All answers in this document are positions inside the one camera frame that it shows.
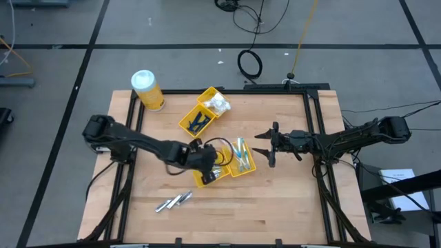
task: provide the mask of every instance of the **gray floor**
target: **gray floor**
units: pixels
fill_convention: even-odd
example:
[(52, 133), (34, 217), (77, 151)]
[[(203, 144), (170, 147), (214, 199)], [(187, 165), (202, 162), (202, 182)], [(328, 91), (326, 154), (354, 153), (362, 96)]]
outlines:
[[(260, 2), (242, 0), (258, 8)], [(68, 9), (16, 10), (18, 44), (87, 44), (103, 1), (78, 0)], [(263, 28), (273, 26), (285, 1), (266, 1)], [(407, 0), (428, 44), (441, 43), (438, 0)], [(257, 43), (297, 43), (311, 1), (293, 0), (282, 23)], [(252, 29), (243, 13), (238, 21)], [(10, 9), (0, 3), (0, 34), (10, 42)], [(212, 1), (111, 0), (97, 44), (250, 43), (253, 35), (236, 28), (230, 13)], [(305, 43), (417, 44), (398, 0), (320, 0)], [(280, 83), (295, 49), (256, 49), (264, 70), (258, 83)], [(55, 140), (85, 50), (17, 50), (34, 66), (37, 86), (1, 88), (0, 107), (14, 110), (16, 121), (0, 143), (0, 247), (14, 247), (23, 228), (40, 177)], [(84, 192), (96, 156), (84, 145), (81, 131), (91, 114), (106, 113), (113, 90), (130, 89), (131, 75), (153, 71), (163, 89), (224, 86), (241, 89), (236, 59), (240, 49), (94, 50), (65, 133), (28, 245), (74, 242), (84, 208)], [(441, 50), (431, 50), (441, 64)], [(255, 62), (243, 59), (246, 70)], [(0, 74), (22, 71), (13, 56)], [(330, 83), (346, 110), (402, 105), (441, 99), (421, 50), (302, 50), (296, 80)], [(415, 108), (345, 116), (361, 124)], [(440, 128), (441, 109), (431, 108), (408, 119), (411, 127)], [(440, 168), (440, 132), (413, 133), (404, 145), (375, 145), (361, 159), (383, 168), (413, 168), (416, 174)], [(435, 192), (438, 211), (441, 192)], [(426, 247), (427, 236), (406, 228), (371, 225), (374, 240), (391, 245)]]

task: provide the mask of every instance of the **wire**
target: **wire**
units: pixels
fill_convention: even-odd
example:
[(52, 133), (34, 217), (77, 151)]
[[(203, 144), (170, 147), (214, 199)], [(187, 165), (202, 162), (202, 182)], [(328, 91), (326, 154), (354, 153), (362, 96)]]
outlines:
[(17, 52), (15, 52), (12, 47), (10, 47), (2, 38), (0, 38), (0, 42), (2, 42), (13, 54), (15, 54), (15, 56), (17, 56), (21, 61), (23, 61), (23, 63), (25, 63), (27, 65), (27, 67), (30, 69), (29, 72), (20, 72), (20, 73), (14, 73), (14, 74), (9, 74), (6, 77), (12, 77), (12, 76), (25, 76), (25, 75), (29, 75), (32, 74), (32, 66), (25, 60), (23, 59), (22, 56), (20, 56), (20, 54), (18, 54)]
[(224, 156), (223, 153), (220, 152), (220, 151), (217, 151), (217, 150), (216, 150), (216, 153), (219, 153), (219, 154), (222, 156), (222, 161), (221, 161), (219, 164), (214, 164), (214, 165), (217, 165), (217, 166), (222, 165), (222, 163), (225, 162), (225, 156)]
[(9, 54), (14, 49), (14, 45), (15, 45), (15, 13), (14, 13), (14, 6), (12, 5), (12, 0), (9, 0), (9, 4), (11, 6), (11, 17), (12, 17), (12, 44), (10, 46), (9, 51), (6, 53), (5, 57), (3, 58), (3, 60), (0, 62), (0, 65), (2, 65), (6, 61), (6, 59), (8, 59)]
[[(265, 0), (262, 0), (262, 3), (260, 5), (260, 11), (259, 11), (259, 15), (257, 16), (257, 26), (254, 28), (254, 39), (253, 39), (253, 43), (251, 44), (251, 47), (247, 50), (242, 50), (239, 52), (239, 55), (237, 56), (237, 66), (239, 67), (239, 71), (240, 73), (248, 80), (250, 80), (253, 84), (257, 84), (254, 79), (258, 79), (261, 74), (262, 74), (262, 70), (263, 70), (263, 63), (262, 63), (262, 59), (260, 59), (260, 57), (253, 51), (251, 51), (251, 49), (253, 49), (254, 44), (256, 43), (256, 37), (258, 32), (260, 32), (260, 24), (261, 24), (261, 19), (260, 17), (262, 16), (262, 10), (263, 10), (263, 4), (264, 4)], [(256, 74), (249, 74), (248, 72), (246, 72), (243, 67), (242, 67), (242, 63), (241, 63), (241, 59), (242, 56), (244, 54), (250, 54), (252, 55), (255, 60), (257, 61), (257, 64), (259, 65), (259, 70), (257, 71)]]
[(226, 138), (222, 138), (222, 137), (211, 138), (208, 141), (205, 141), (204, 145), (206, 145), (206, 144), (208, 144), (208, 143), (210, 143), (212, 141), (215, 141), (215, 140), (220, 140), (220, 141), (226, 143), (229, 146), (229, 148), (230, 148), (230, 152), (232, 153), (232, 156), (229, 158), (228, 162), (226, 162), (225, 164), (219, 164), (218, 166), (229, 165), (233, 161), (233, 158), (234, 158), (233, 145)]
[(412, 115), (414, 115), (414, 114), (416, 114), (416, 113), (418, 113), (418, 112), (420, 112), (420, 111), (422, 111), (422, 110), (425, 110), (425, 109), (428, 109), (428, 108), (430, 108), (430, 107), (433, 107), (433, 106), (439, 105), (440, 103), (441, 103), (441, 101), (438, 101), (438, 102), (436, 102), (436, 103), (432, 103), (432, 104), (430, 104), (429, 106), (422, 107), (422, 108), (420, 108), (419, 110), (415, 110), (415, 111), (413, 111), (413, 112), (410, 112), (410, 113), (408, 113), (408, 114), (405, 114), (405, 115), (402, 116), (402, 117), (403, 117), (403, 118), (406, 118), (406, 117), (412, 116)]
[(348, 121), (348, 119), (344, 115), (342, 115), (342, 117), (349, 124), (350, 127), (353, 127), (352, 123), (350, 121)]
[(429, 104), (429, 103), (437, 103), (440, 102), (441, 100), (435, 100), (435, 101), (427, 101), (427, 102), (421, 102), (421, 103), (412, 103), (412, 104), (406, 104), (406, 105), (399, 105), (399, 106), (393, 106), (393, 107), (386, 107), (386, 108), (376, 108), (373, 110), (360, 110), (360, 111), (355, 111), (355, 110), (342, 110), (342, 112), (351, 112), (351, 113), (367, 113), (367, 112), (374, 112), (374, 111), (379, 111), (379, 110), (392, 110), (392, 109), (397, 109), (397, 108), (401, 108), (401, 107), (409, 107), (409, 106), (414, 106), (414, 105), (423, 105), (423, 104)]
[(352, 154), (352, 156), (354, 157), (354, 158), (353, 158), (353, 161), (354, 161), (354, 160), (358, 160), (358, 162), (361, 163), (360, 159), (358, 158), (358, 155), (359, 155), (360, 152), (361, 152), (361, 148), (358, 149), (357, 154), (355, 154), (355, 155)]
[[(286, 15), (286, 13), (287, 13), (287, 11), (288, 11), (288, 7), (289, 7), (289, 2), (290, 2), (290, 1), (291, 1), (291, 0), (288, 0), (288, 1), (287, 1), (287, 5), (286, 5), (286, 7), (285, 7), (285, 10), (283, 10), (282, 17), (278, 20), (278, 22), (275, 24), (275, 26), (274, 26), (273, 28), (270, 28), (268, 31), (264, 31), (264, 32), (262, 32), (262, 31), (258, 31), (257, 34), (268, 34), (268, 33), (272, 32), (273, 30), (275, 30), (275, 29), (277, 28), (277, 26), (280, 24), (280, 22), (282, 22), (283, 18), (285, 17), (285, 15)], [(239, 6), (237, 7), (238, 10), (243, 10), (243, 11), (245, 11), (243, 8), (249, 8), (249, 9), (253, 10), (253, 12), (254, 12), (254, 13), (256, 14), (256, 16), (258, 17), (258, 15), (257, 15), (257, 11), (255, 11), (253, 8), (251, 8), (251, 7), (249, 7), (249, 6), (242, 6), (242, 5), (239, 5)], [(256, 22), (262, 21), (262, 20), (259, 19), (259, 18), (257, 18), (257, 19), (254, 18), (253, 16), (252, 16), (252, 18), (253, 18)], [(243, 30), (243, 31), (246, 31), (246, 32), (248, 32), (248, 33), (252, 33), (252, 34), (255, 34), (255, 33), (256, 33), (255, 30), (251, 31), (251, 30), (248, 30), (248, 29), (246, 29), (246, 28), (243, 28), (243, 27), (241, 27), (241, 26), (239, 26), (239, 25), (237, 24), (237, 22), (236, 22), (236, 12), (233, 13), (233, 23), (234, 23), (234, 25), (236, 25), (236, 27), (240, 28), (240, 29)]]
[[(315, 169), (316, 169), (316, 165), (313, 165), (311, 169), (311, 173), (314, 178), (317, 178), (317, 175), (314, 174)], [(328, 174), (328, 170), (326, 170), (326, 172), (320, 178), (324, 178), (327, 174)]]
[(355, 169), (355, 166), (353, 166), (350, 162), (344, 161), (344, 160), (339, 159), (339, 158), (338, 158), (338, 161), (339, 161), (339, 162), (344, 162), (345, 164), (351, 166), (352, 169)]
[(170, 171), (170, 168), (169, 168), (169, 165), (165, 163), (165, 171), (166, 171), (167, 174), (169, 174), (170, 176), (178, 176), (178, 175), (181, 175), (182, 173), (186, 172), (187, 169), (183, 169), (183, 170), (181, 170), (181, 171), (179, 171), (179, 172), (171, 172), (171, 171)]
[(92, 184), (94, 183), (94, 181), (105, 171), (107, 171), (113, 164), (115, 163), (115, 161), (112, 161), (108, 166), (104, 167), (104, 169), (102, 169), (96, 176), (94, 176), (92, 178), (92, 180), (90, 181), (88, 188), (85, 191), (85, 199), (88, 200), (88, 196), (89, 196), (89, 190), (90, 187), (92, 186)]
[[(254, 45), (256, 44), (256, 38), (258, 34), (268, 34), (270, 32), (272, 32), (274, 29), (277, 28), (277, 26), (280, 24), (280, 22), (283, 20), (283, 18), (285, 17), (287, 11), (288, 11), (288, 7), (289, 7), (289, 2), (290, 0), (287, 0), (287, 5), (285, 7), (285, 10), (283, 11), (282, 16), (280, 17), (280, 19), (278, 20), (278, 22), (275, 24), (275, 26), (271, 29), (269, 29), (268, 31), (264, 31), (262, 32), (260, 30), (260, 25), (263, 23), (262, 22), (262, 11), (263, 11), (263, 4), (264, 4), (265, 0), (262, 0), (262, 3), (260, 5), (260, 11), (259, 13), (257, 13), (257, 11), (255, 11), (255, 9), (249, 7), (249, 6), (242, 6), (238, 4), (238, 0), (226, 0), (223, 3), (219, 3), (219, 0), (214, 0), (214, 4), (216, 5), (216, 7), (220, 8), (223, 11), (226, 12), (233, 12), (233, 23), (236, 27), (240, 28), (243, 31), (246, 31), (248, 33), (252, 33), (254, 34), (254, 38), (253, 38), (253, 42), (252, 45), (249, 49), (247, 50), (242, 50), (238, 57), (237, 57), (237, 65), (239, 67), (239, 71), (240, 73), (247, 79), (249, 80), (251, 83), (253, 84), (257, 84), (254, 80), (258, 79), (263, 71), (263, 62), (262, 59), (260, 59), (260, 57), (252, 51)], [(255, 22), (256, 22), (256, 27), (253, 30), (248, 30), (246, 28), (241, 27), (240, 25), (237, 24), (236, 22), (236, 11), (237, 10), (242, 10), (243, 12), (247, 13)], [(241, 59), (242, 56), (244, 54), (250, 54), (254, 57), (254, 59), (257, 61), (258, 64), (258, 71), (255, 74), (250, 74), (248, 72), (246, 72), (243, 67), (242, 67), (242, 63), (241, 63)]]
[(309, 27), (309, 24), (311, 23), (312, 16), (314, 15), (314, 12), (316, 11), (317, 2), (318, 2), (318, 0), (314, 0), (314, 4), (312, 5), (311, 12), (309, 13), (308, 20), (305, 23), (305, 28), (303, 29), (302, 36), (300, 37), (300, 40), (298, 42), (298, 47), (297, 47), (297, 51), (296, 51), (296, 58), (294, 59), (294, 64), (293, 64), (292, 70), (291, 70), (292, 74), (294, 74), (294, 69), (296, 69), (298, 56), (300, 54), (300, 47), (302, 46), (303, 39), (305, 38), (305, 35), (306, 35), (307, 31), (308, 31), (308, 27)]
[(433, 213), (432, 211), (425, 209), (422, 205), (420, 205), (415, 199), (413, 199), (412, 197), (410, 197), (408, 194), (404, 193), (403, 191), (401, 191), (400, 189), (398, 189), (397, 187), (395, 187), (394, 185), (392, 185), (391, 183), (387, 182), (385, 179), (383, 179), (382, 175), (377, 174), (375, 172), (371, 172), (370, 170), (368, 170), (362, 163), (359, 163), (359, 166), (361, 166), (361, 168), (363, 168), (365, 171), (369, 172), (370, 174), (374, 175), (374, 176), (378, 176), (379, 179), (381, 181), (383, 181), (384, 183), (386, 183), (386, 185), (388, 185), (389, 187), (391, 187), (393, 190), (395, 190), (396, 192), (398, 192), (400, 195), (402, 196), (406, 196), (412, 203), (414, 203), (417, 207), (419, 207), (422, 211), (428, 213), (432, 218), (434, 218), (435, 220), (437, 220), (438, 222), (441, 222), (441, 217), (439, 217), (437, 214)]

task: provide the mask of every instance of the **black floor line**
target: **black floor line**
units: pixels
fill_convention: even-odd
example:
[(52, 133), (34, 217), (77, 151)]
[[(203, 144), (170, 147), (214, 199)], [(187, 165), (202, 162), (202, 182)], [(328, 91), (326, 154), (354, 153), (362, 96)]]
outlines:
[(441, 74), (438, 69), (438, 66), (436, 65), (435, 61), (433, 60), (432, 54), (430, 53), (428, 47), (426, 46), (426, 42), (424, 41), (424, 38), (422, 38), (421, 32), (418, 29), (418, 26), (416, 25), (415, 19), (413, 18), (410, 9), (407, 6), (406, 1), (405, 0), (399, 0), (399, 1), (400, 1), (402, 9), (404, 11), (404, 14), (406, 15), (407, 21), (409, 22), (409, 25), (412, 28), (413, 34), (415, 35), (415, 38), (418, 41), (418, 44), (422, 46), (422, 48), (421, 48), (422, 53), (423, 53), (424, 57), (426, 58), (427, 65), (429, 65), (429, 68), (432, 71), (432, 75), (435, 78), (435, 81), (441, 90)]
[(59, 126), (57, 136), (55, 137), (54, 144), (52, 145), (52, 149), (49, 153), (49, 158), (46, 163), (46, 166), (43, 171), (43, 175), (41, 177), (39, 186), (37, 188), (37, 192), (35, 193), (34, 200), (32, 201), (30, 210), (28, 212), (28, 217), (26, 218), (25, 224), (23, 226), (23, 229), (21, 230), (21, 234), (19, 237), (19, 240), (17, 242), (17, 247), (22, 248), (26, 247), (32, 228), (34, 227), (35, 219), (37, 217), (37, 214), (39, 212), (41, 201), (43, 200), (44, 193), (46, 191), (46, 188), (49, 183), (50, 176), (52, 174), (52, 170), (54, 169), (55, 162), (57, 160), (57, 156), (61, 147), (61, 144), (63, 142), (64, 134), (68, 128), (68, 123), (70, 120), (70, 116), (72, 114), (72, 110), (74, 109), (74, 104), (76, 101), (76, 97), (78, 96), (78, 92), (81, 88), (81, 83), (83, 82), (85, 71), (88, 68), (88, 64), (90, 61), (90, 56), (93, 51), (93, 45), (96, 42), (96, 39), (98, 38), (99, 30), (101, 29), (101, 24), (103, 23), (105, 12), (107, 10), (107, 7), (109, 5), (109, 0), (105, 0), (103, 2), (103, 5), (101, 7), (101, 11), (99, 13), (98, 19), (96, 20), (94, 31), (92, 33), (92, 36), (90, 37), (89, 41), (89, 47), (87, 48), (83, 62), (81, 63), (81, 66), (79, 68), (78, 75), (76, 76), (75, 84), (72, 88), (72, 91), (70, 93), (68, 104), (66, 105), (66, 109), (63, 114), (63, 118), (61, 119), (61, 124)]
[[(158, 49), (244, 49), (248, 43), (206, 43), (206, 44), (94, 44), (93, 49), (115, 50), (158, 50)], [(15, 44), (15, 49), (57, 50), (88, 49), (88, 44)], [(296, 49), (298, 44), (268, 43), (255, 44), (258, 49)], [(441, 49), (441, 44), (302, 44), (302, 49), (335, 50), (414, 50)]]

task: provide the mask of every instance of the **silver metal part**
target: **silver metal part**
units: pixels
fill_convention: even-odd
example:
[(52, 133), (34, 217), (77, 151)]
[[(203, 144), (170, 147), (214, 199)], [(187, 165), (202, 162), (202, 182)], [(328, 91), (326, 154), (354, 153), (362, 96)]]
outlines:
[(170, 202), (172, 201), (172, 199), (168, 199), (165, 202), (161, 203), (154, 211), (156, 213), (159, 213), (162, 209), (164, 209), (164, 207), (166, 207)]
[(171, 209), (177, 202), (179, 199), (181, 199), (182, 194), (179, 194), (177, 197), (175, 197), (168, 205), (167, 208)]
[(185, 193), (181, 199), (178, 201), (178, 206), (181, 206), (182, 203), (184, 203), (186, 200), (190, 199), (193, 196), (193, 192), (189, 190), (187, 193)]

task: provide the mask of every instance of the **plastic container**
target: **plastic container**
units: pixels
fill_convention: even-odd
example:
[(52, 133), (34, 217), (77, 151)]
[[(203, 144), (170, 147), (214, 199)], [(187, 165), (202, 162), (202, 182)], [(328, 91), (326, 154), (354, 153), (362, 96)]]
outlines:
[[(205, 116), (208, 116), (211, 120), (209, 123), (207, 123), (201, 130), (199, 130), (197, 133), (193, 133), (188, 130), (188, 127), (190, 123), (193, 123), (194, 119), (196, 118), (196, 115), (201, 112), (202, 117), (200, 118), (200, 121), (204, 120)], [(202, 106), (201, 104), (196, 105), (192, 111), (190, 111), (184, 118), (179, 121), (179, 126), (182, 127), (189, 135), (191, 135), (193, 138), (198, 138), (202, 132), (207, 129), (207, 127), (212, 124), (214, 119), (216, 118), (216, 115), (209, 111), (207, 108)]]
[[(213, 87), (213, 86), (209, 87), (207, 90), (205, 90), (198, 97), (198, 103), (200, 103), (203, 107), (205, 107), (204, 102), (211, 100), (216, 93), (222, 94), (218, 90), (216, 90), (215, 87)], [(225, 97), (225, 95), (222, 94), (222, 96), (229, 102), (229, 99), (227, 97)], [(210, 108), (208, 108), (208, 107), (206, 107), (206, 108), (208, 109), (208, 111), (210, 111), (212, 114), (214, 114), (217, 118), (220, 117), (223, 113), (225, 113), (225, 112), (222, 112), (221, 114), (217, 114), (213, 110), (211, 110)]]
[(144, 106), (151, 111), (159, 111), (164, 107), (164, 96), (156, 78), (149, 70), (140, 70), (132, 76), (132, 87)]
[[(237, 147), (237, 142), (233, 142), (232, 145)], [(247, 153), (248, 153), (249, 166), (251, 167), (251, 169), (244, 169), (243, 172), (240, 172), (239, 171), (239, 164), (240, 163), (239, 163), (236, 155), (234, 155), (233, 161), (227, 166), (229, 173), (232, 175), (232, 177), (242, 176), (242, 175), (245, 175), (246, 173), (253, 172), (257, 169), (256, 164), (254, 163), (254, 159), (253, 159), (251, 150), (248, 148), (248, 145), (246, 142), (245, 142), (245, 149), (247, 150)], [(229, 146), (224, 146), (222, 148), (222, 151), (224, 153), (225, 159), (229, 160), (229, 158), (231, 158), (231, 155), (232, 155)]]
[[(216, 164), (219, 164), (222, 162), (222, 156), (218, 155), (218, 158), (216, 159)], [(216, 178), (216, 181), (220, 180), (222, 177), (228, 176), (229, 174), (229, 169), (228, 166), (221, 166), (220, 169), (222, 170), (222, 172), (219, 174), (219, 177)], [(211, 185), (214, 182), (211, 182), (207, 185), (204, 185), (204, 183), (202, 182), (202, 173), (200, 171), (194, 170), (193, 171), (193, 177), (194, 177), (194, 182), (196, 183), (196, 186), (198, 186), (198, 188), (202, 188), (205, 187), (207, 185)]]

